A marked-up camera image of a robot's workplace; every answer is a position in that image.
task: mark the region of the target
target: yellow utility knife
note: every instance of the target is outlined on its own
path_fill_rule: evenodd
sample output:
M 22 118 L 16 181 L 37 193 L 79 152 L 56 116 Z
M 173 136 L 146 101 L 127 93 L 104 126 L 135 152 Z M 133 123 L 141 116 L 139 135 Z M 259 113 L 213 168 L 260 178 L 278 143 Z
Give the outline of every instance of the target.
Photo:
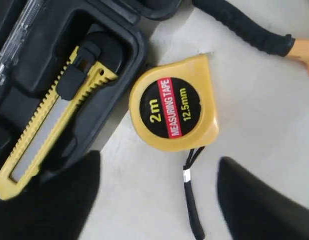
M 81 103 L 94 89 L 116 80 L 123 64 L 122 44 L 105 33 L 91 33 L 75 48 L 0 170 L 1 200 L 24 190 Z

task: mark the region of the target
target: tool case compartment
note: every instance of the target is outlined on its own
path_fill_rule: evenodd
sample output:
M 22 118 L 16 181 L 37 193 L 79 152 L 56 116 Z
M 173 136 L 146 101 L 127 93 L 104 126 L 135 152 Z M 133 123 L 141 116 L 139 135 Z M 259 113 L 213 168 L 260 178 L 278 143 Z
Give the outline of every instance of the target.
M 0 49 L 25 2 L 6 0 L 0 8 Z M 136 24 L 141 16 L 157 21 L 168 19 L 180 2 L 47 0 L 25 40 L 17 65 L 0 88 L 0 168 L 75 47 L 87 34 L 104 32 L 124 46 L 124 68 L 116 81 L 96 89 L 84 101 L 33 181 L 42 183 L 85 155 L 145 63 L 148 43 Z

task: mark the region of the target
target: white floor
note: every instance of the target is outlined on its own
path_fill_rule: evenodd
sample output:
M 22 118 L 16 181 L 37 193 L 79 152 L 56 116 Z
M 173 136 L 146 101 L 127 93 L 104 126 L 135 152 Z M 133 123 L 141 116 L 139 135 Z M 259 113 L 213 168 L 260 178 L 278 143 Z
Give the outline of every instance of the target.
M 271 31 L 309 38 L 309 0 L 230 2 Z M 148 35 L 156 26 L 143 25 Z M 157 26 L 151 43 L 155 64 L 213 53 L 210 67 L 220 134 L 192 170 L 207 239 L 231 239 L 216 197 L 222 156 L 233 157 L 309 208 L 309 77 L 305 67 L 251 48 L 221 23 L 193 9 L 189 1 L 174 18 Z M 193 240 L 182 176 L 187 152 L 167 153 L 147 146 L 126 112 L 127 98 L 94 146 L 103 148 L 102 182 L 81 239 Z

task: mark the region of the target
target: screwdriver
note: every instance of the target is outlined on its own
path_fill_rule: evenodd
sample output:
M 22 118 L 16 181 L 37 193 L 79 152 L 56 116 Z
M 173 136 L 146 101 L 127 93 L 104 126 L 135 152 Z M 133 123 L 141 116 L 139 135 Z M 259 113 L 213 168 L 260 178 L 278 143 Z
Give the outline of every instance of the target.
M 30 29 L 47 0 L 28 0 L 0 51 L 0 86 L 6 81 L 9 71 L 19 60 L 19 53 Z

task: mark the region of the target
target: measuring tape label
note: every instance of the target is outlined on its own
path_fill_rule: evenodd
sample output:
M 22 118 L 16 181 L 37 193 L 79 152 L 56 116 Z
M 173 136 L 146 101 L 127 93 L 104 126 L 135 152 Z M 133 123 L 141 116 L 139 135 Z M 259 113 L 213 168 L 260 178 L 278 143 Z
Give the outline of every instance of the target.
M 177 139 L 190 133 L 198 124 L 200 98 L 188 82 L 165 77 L 144 91 L 139 111 L 143 123 L 153 134 Z

